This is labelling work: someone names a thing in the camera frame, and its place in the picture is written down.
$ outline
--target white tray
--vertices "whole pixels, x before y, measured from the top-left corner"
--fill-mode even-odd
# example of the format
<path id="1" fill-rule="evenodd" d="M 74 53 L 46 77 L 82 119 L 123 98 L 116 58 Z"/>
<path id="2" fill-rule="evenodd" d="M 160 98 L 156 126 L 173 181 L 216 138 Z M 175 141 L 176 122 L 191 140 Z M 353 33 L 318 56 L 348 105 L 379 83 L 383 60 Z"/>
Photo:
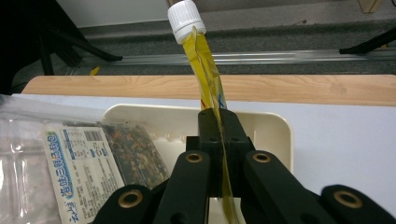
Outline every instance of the white tray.
<path id="1" fill-rule="evenodd" d="M 171 173 L 178 155 L 186 149 L 186 136 L 198 135 L 199 111 L 197 108 L 177 106 L 114 105 L 104 114 L 102 122 L 143 125 Z M 292 172 L 293 137 L 289 124 L 272 113 L 234 112 L 255 148 L 274 153 Z M 219 203 L 213 199 L 209 212 L 209 223 L 224 222 Z"/>

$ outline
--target metal rail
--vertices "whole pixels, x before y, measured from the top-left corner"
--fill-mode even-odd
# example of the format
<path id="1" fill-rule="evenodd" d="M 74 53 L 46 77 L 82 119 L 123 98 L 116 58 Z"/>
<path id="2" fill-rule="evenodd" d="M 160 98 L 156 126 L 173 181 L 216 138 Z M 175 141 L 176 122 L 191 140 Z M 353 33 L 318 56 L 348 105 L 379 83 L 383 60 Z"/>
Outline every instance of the metal rail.
<path id="1" fill-rule="evenodd" d="M 330 63 L 362 61 L 396 61 L 396 48 L 376 49 L 369 53 L 340 54 L 338 49 L 289 50 L 214 53 L 217 65 L 226 64 L 274 64 L 274 63 Z M 190 65 L 184 54 L 124 56 L 122 61 L 104 62 L 97 58 L 84 58 L 82 66 L 123 66 L 123 65 Z"/>

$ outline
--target wooden shelf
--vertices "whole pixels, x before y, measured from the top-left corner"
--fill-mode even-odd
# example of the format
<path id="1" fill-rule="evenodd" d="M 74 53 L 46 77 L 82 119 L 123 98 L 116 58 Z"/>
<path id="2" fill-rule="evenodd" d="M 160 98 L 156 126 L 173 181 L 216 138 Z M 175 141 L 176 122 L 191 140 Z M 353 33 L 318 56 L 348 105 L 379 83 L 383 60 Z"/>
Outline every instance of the wooden shelf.
<path id="1" fill-rule="evenodd" d="M 221 75 L 226 100 L 326 105 L 396 105 L 393 75 Z M 196 77 L 35 77 L 22 93 L 199 99 Z"/>

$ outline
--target mounting hole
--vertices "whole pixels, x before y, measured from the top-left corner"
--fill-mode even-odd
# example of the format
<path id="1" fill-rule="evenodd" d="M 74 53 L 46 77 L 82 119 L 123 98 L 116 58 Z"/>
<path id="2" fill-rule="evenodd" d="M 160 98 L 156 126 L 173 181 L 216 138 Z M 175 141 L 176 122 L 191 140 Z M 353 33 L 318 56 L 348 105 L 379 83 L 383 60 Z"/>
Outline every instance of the mounting hole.
<path id="1" fill-rule="evenodd" d="M 271 160 L 271 157 L 269 157 L 267 154 L 261 152 L 261 153 L 254 154 L 253 159 L 257 162 L 268 162 Z"/>
<path id="2" fill-rule="evenodd" d="M 355 194 L 346 190 L 337 190 L 334 193 L 334 198 L 340 204 L 350 208 L 361 208 L 363 202 Z"/>
<path id="3" fill-rule="evenodd" d="M 305 224 L 319 224 L 318 218 L 311 214 L 303 213 L 300 219 Z"/>
<path id="4" fill-rule="evenodd" d="M 186 156 L 186 160 L 189 162 L 200 162 L 202 159 L 202 156 L 198 153 L 193 153 Z"/>
<path id="5" fill-rule="evenodd" d="M 188 221 L 187 215 L 184 213 L 175 213 L 171 216 L 172 224 L 187 224 Z"/>
<path id="6" fill-rule="evenodd" d="M 119 197 L 119 206 L 123 208 L 132 208 L 140 204 L 143 200 L 143 194 L 138 189 L 131 189 Z"/>

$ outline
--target white table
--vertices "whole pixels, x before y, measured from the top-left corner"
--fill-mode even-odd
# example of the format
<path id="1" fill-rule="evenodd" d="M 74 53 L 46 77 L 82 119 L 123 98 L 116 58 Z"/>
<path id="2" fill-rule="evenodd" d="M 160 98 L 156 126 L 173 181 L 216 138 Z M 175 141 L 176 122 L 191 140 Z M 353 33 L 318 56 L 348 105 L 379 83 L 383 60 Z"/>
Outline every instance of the white table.
<path id="1" fill-rule="evenodd" d="M 197 100 L 14 94 L 59 105 L 96 109 L 116 104 L 198 107 Z M 294 133 L 294 174 L 315 193 L 342 184 L 358 189 L 396 217 L 396 107 L 227 102 L 230 110 L 272 112 Z"/>

